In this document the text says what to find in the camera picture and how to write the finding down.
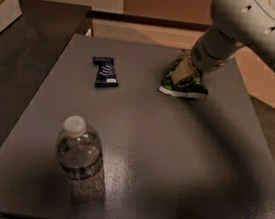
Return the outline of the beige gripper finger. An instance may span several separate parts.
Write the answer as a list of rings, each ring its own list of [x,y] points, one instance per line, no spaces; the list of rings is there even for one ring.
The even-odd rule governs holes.
[[[192,74],[190,72],[178,71],[178,69],[176,69],[171,74],[171,79],[174,85],[176,85],[177,87],[182,87],[192,82]]]

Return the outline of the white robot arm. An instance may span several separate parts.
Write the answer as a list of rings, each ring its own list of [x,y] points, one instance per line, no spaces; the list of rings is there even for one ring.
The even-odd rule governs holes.
[[[210,11],[212,25],[194,44],[191,61],[172,73],[173,84],[222,67],[243,46],[275,73],[275,0],[212,0]]]

